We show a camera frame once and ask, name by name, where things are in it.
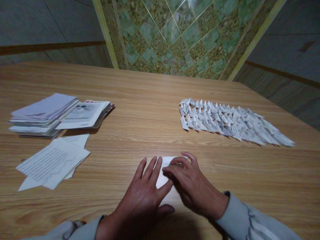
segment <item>hand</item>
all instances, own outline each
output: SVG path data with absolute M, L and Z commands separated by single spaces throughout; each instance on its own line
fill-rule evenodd
M 189 152 L 181 152 L 187 156 L 175 157 L 163 173 L 173 180 L 174 186 L 181 196 L 183 204 L 209 220 L 220 219 L 228 206 L 229 198 L 219 192 L 202 174 L 197 158 Z M 184 168 L 175 166 L 182 163 Z
M 173 182 L 168 180 L 161 188 L 156 188 L 162 157 L 159 157 L 153 169 L 156 161 L 157 157 L 154 156 L 144 174 L 147 158 L 140 162 L 116 210 L 101 220 L 96 240 L 140 239 L 157 221 L 174 212 L 174 208 L 170 205 L 165 204 L 159 207 L 163 198 L 171 190 Z

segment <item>shirt cuff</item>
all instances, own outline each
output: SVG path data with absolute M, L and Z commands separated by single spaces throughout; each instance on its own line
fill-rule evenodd
M 223 216 L 216 221 L 232 239 L 245 240 L 249 233 L 248 208 L 231 192 L 224 192 L 229 203 Z
M 95 240 L 98 225 L 103 217 L 104 215 L 75 230 L 69 240 Z

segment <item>gray sleeve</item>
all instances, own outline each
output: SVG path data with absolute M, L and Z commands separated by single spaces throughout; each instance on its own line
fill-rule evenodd
M 240 202 L 231 192 L 225 192 L 224 194 L 229 196 L 229 203 L 225 213 L 216 223 L 232 239 L 301 239 L 283 223 Z

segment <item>wooden table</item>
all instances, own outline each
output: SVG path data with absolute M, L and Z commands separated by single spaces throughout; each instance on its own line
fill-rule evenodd
M 8 130 L 10 113 L 58 92 L 79 100 L 108 100 L 116 109 L 91 131 L 91 155 L 55 190 L 17 192 L 25 176 L 15 167 L 50 143 Z M 192 97 L 249 107 L 296 142 L 293 148 L 259 147 L 217 134 L 183 130 L 179 102 Z M 51 62 L 0 68 L 0 239 L 48 232 L 72 219 L 110 214 L 139 161 L 190 151 L 220 191 L 280 220 L 304 239 L 320 235 L 320 133 L 237 82 L 168 76 Z M 82 134 L 84 130 L 64 135 Z M 221 239 L 206 219 L 186 209 L 177 192 L 164 199 L 176 208 L 147 239 Z

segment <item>person's left hand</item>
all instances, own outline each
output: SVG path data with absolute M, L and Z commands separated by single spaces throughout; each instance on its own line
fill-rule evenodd
M 168 204 L 159 207 L 171 190 L 173 182 L 168 180 L 161 188 L 156 188 L 162 157 L 159 157 L 153 169 L 156 161 L 157 157 L 154 156 L 144 174 L 147 158 L 140 162 L 116 210 L 101 220 L 96 240 L 141 238 L 157 221 L 174 212 L 174 208 Z

